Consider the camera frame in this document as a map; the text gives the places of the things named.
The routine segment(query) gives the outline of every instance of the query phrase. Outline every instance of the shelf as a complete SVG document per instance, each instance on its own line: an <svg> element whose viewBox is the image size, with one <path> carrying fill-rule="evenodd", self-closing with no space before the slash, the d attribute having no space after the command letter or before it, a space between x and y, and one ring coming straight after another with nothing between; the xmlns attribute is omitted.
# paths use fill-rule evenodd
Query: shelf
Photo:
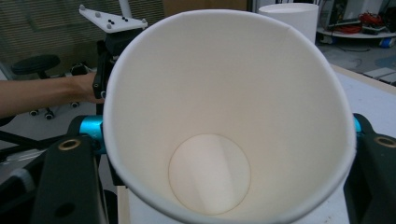
<svg viewBox="0 0 396 224"><path fill-rule="evenodd" d="M386 38L386 37L394 37L396 33L379 33L378 35L365 35L365 34L354 34L354 35L346 35L337 32L328 32L323 28L318 27L317 32L323 35L331 35L337 37L345 37L345 38L360 38L360 39L377 39L377 38Z"/></svg>

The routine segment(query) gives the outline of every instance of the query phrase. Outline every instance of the white mounting plate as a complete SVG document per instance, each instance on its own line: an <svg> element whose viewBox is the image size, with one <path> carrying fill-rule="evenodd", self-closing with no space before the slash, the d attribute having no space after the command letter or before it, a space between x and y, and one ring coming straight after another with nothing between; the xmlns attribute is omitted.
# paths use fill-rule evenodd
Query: white mounting plate
<svg viewBox="0 0 396 224"><path fill-rule="evenodd" d="M148 26L146 20L139 21L133 18L95 11L85 8L83 5L79 6L79 13L109 34Z"/></svg>

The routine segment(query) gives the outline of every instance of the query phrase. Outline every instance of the person's arm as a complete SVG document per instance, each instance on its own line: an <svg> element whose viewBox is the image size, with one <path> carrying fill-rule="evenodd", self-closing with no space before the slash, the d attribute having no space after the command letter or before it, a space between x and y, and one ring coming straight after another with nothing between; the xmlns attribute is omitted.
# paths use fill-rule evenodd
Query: person's arm
<svg viewBox="0 0 396 224"><path fill-rule="evenodd" d="M0 81L0 118L73 102L101 104L104 99L95 99L93 95L94 75Z"/></svg>

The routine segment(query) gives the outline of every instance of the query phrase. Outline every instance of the blue metal part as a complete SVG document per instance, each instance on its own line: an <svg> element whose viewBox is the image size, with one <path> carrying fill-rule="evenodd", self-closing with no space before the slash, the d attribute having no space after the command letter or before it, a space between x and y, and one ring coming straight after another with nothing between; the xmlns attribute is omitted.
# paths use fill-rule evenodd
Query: blue metal part
<svg viewBox="0 0 396 224"><path fill-rule="evenodd" d="M103 116L87 116L81 122L79 127L80 133L88 134L95 142L99 145L98 150L95 150L95 154L106 154L105 140L102 133Z"/></svg>
<svg viewBox="0 0 396 224"><path fill-rule="evenodd" d="M356 118L354 118L354 120L355 120L355 129L356 129L356 132L357 132L357 133L361 133L361 124L359 123L359 121L358 121Z"/></svg>

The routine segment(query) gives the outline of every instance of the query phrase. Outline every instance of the white table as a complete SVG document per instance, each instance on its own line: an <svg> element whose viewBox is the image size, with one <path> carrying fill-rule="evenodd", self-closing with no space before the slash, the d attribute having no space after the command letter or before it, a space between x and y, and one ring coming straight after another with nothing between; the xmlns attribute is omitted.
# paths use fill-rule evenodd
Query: white table
<svg viewBox="0 0 396 224"><path fill-rule="evenodd" d="M334 66L353 113L366 117L377 133L396 137L396 88ZM293 224L347 224L343 185L320 207ZM132 224L177 224L152 209L125 187L118 188L119 222Z"/></svg>
<svg viewBox="0 0 396 224"><path fill-rule="evenodd" d="M321 33L323 35L327 35L327 36L337 36L337 37L343 37L343 38L358 38L358 39L380 39L380 38L396 36L396 33L386 33L386 32L380 32L378 35L366 35L366 34L361 34L361 33L349 35L349 34L342 34L342 33L338 33L338 32L326 31L322 27L319 27L317 29L317 32Z"/></svg>

